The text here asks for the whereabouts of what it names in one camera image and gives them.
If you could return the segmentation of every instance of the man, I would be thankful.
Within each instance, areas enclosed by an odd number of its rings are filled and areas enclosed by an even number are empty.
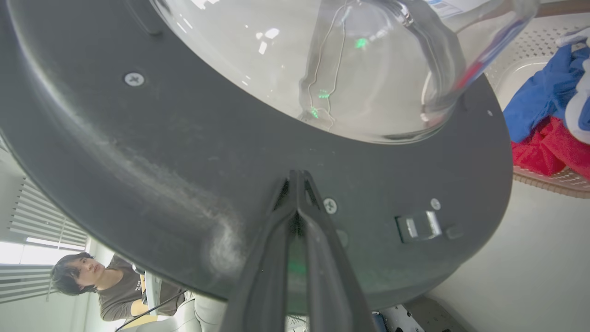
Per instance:
[[[100,316],[104,321],[132,318],[148,310],[142,302],[145,285],[130,263],[114,256],[108,267],[82,252],[60,259],[51,270],[55,287],[67,295],[96,292],[99,295]],[[164,302],[182,292],[182,288],[162,283],[160,301]],[[158,313],[174,315],[184,302],[184,295],[158,309]]]

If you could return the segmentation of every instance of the clear glass dome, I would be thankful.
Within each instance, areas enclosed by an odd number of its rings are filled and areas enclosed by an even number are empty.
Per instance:
[[[425,138],[539,0],[152,0],[220,74],[294,118],[367,142]]]

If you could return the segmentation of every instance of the wire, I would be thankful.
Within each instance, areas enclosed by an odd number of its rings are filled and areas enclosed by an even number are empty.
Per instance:
[[[120,330],[121,330],[123,327],[127,326],[127,325],[128,325],[128,324],[130,324],[131,322],[133,322],[133,321],[136,321],[136,320],[140,319],[141,317],[143,317],[143,316],[147,315],[148,313],[151,313],[152,311],[154,311],[154,310],[156,310],[156,309],[160,308],[161,306],[163,306],[163,305],[165,305],[166,303],[168,303],[168,302],[170,302],[170,301],[174,300],[175,298],[177,298],[177,297],[181,296],[181,295],[182,295],[182,294],[184,294],[184,293],[185,293],[185,291],[182,291],[182,292],[178,293],[177,295],[174,295],[173,297],[169,298],[168,300],[166,300],[166,301],[164,301],[164,302],[162,302],[162,303],[158,304],[157,306],[155,306],[155,307],[151,308],[150,310],[147,310],[145,313],[143,313],[143,314],[141,314],[141,315],[139,315],[139,316],[135,316],[135,317],[133,317],[133,319],[132,319],[132,320],[130,320],[130,321],[128,321],[128,322],[126,322],[126,323],[125,323],[125,324],[123,324],[123,325],[121,325],[121,326],[120,326],[120,327],[119,327],[117,330],[115,330],[114,332],[119,332],[119,331],[120,331]]]
[[[306,320],[304,320],[304,319],[302,319],[302,318],[299,318],[299,317],[296,317],[296,316],[293,316],[293,315],[287,315],[287,317],[291,317],[291,318],[293,318],[294,320],[300,320],[300,321],[302,321],[302,322],[304,322],[304,323],[307,323],[307,321],[306,321]]]
[[[348,0],[344,1],[344,4],[342,6],[340,6],[336,12],[334,13],[334,17],[332,18],[332,23],[330,24],[330,28],[328,29],[326,36],[324,37],[324,40],[322,41],[322,43],[320,44],[319,47],[319,56],[317,59],[317,66],[316,66],[316,71],[314,73],[313,76],[313,81],[311,83],[309,83],[309,85],[307,86],[307,94],[309,95],[309,103],[310,103],[310,107],[313,107],[313,98],[312,98],[312,92],[311,92],[311,87],[312,85],[314,85],[317,82],[317,72],[320,69],[320,63],[322,62],[322,52],[323,52],[323,47],[324,44],[326,43],[328,36],[330,35],[330,33],[332,32],[332,28],[334,27],[334,23],[336,22],[336,17],[338,17],[338,13],[344,8],[346,7],[346,5],[348,4]],[[346,40],[346,17],[348,15],[348,10],[345,12],[344,17],[342,18],[342,45],[340,46],[340,54],[338,56],[338,64],[337,64],[337,68],[336,68],[336,74],[334,75],[334,86],[332,88],[332,91],[330,91],[330,93],[328,94],[328,98],[327,98],[327,104],[328,104],[328,109],[324,109],[326,110],[326,113],[328,114],[328,117],[330,118],[330,122],[332,123],[330,125],[330,127],[328,128],[328,131],[330,131],[330,128],[332,128],[336,122],[336,119],[332,116],[332,106],[330,104],[330,95],[332,93],[334,93],[334,91],[336,91],[336,84],[337,84],[337,80],[338,80],[338,72],[340,72],[340,64],[342,63],[342,53],[344,50],[344,43]]]

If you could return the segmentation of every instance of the brown t-shirt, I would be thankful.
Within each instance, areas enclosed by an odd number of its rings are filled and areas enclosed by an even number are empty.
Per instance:
[[[115,321],[133,318],[131,315],[131,303],[142,298],[142,284],[130,263],[117,255],[107,269],[117,269],[123,272],[123,278],[115,286],[98,291],[100,304],[100,317],[104,321]],[[164,302],[182,291],[182,288],[162,282],[160,290],[160,302]],[[170,301],[158,309],[159,314],[172,316],[178,306],[184,302],[184,295],[176,301]]]

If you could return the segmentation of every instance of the screw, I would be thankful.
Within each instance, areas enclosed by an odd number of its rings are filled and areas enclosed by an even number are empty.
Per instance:
[[[441,202],[439,202],[436,198],[430,200],[430,205],[434,210],[438,211],[441,209]]]
[[[145,78],[140,73],[129,73],[125,75],[124,81],[129,86],[140,86],[145,82]]]
[[[336,201],[331,198],[326,198],[324,200],[324,207],[326,208],[326,212],[328,214],[335,214],[338,211],[338,205],[336,205]]]

